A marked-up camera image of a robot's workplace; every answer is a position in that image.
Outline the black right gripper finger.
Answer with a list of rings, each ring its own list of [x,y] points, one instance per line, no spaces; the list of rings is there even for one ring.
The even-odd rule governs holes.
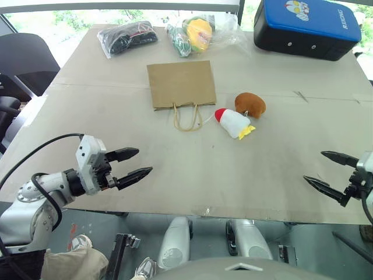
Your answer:
[[[335,152],[335,151],[322,151],[321,154],[328,159],[332,160],[333,162],[336,162],[343,166],[350,166],[353,168],[356,168],[356,165],[359,161],[356,157],[352,157],[350,155],[347,155],[345,153]]]
[[[342,207],[345,207],[347,205],[350,197],[348,197],[346,194],[331,188],[328,183],[321,181],[317,178],[309,176],[303,176],[303,178],[314,189],[328,196],[329,198],[336,200]]]

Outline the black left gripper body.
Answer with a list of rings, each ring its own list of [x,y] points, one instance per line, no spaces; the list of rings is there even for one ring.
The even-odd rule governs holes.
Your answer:
[[[103,191],[108,188],[117,186],[118,180],[111,174],[112,168],[110,162],[117,160],[116,151],[108,152],[100,155],[96,163],[93,165],[93,173],[98,183],[99,190]]]

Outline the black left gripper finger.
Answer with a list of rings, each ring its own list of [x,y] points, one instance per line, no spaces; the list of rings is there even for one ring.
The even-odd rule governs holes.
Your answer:
[[[117,189],[123,190],[124,188],[136,184],[145,178],[152,170],[152,167],[144,167],[128,173],[125,177],[117,179]]]
[[[113,161],[121,162],[121,161],[132,158],[138,153],[139,153],[139,149],[137,148],[122,148],[122,149],[117,149],[111,152],[107,152],[105,154],[105,158],[107,159],[108,162],[113,162]]]

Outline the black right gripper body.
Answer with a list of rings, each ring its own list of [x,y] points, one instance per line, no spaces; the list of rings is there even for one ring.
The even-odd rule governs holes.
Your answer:
[[[358,200],[367,198],[370,193],[370,172],[355,169],[344,193]]]

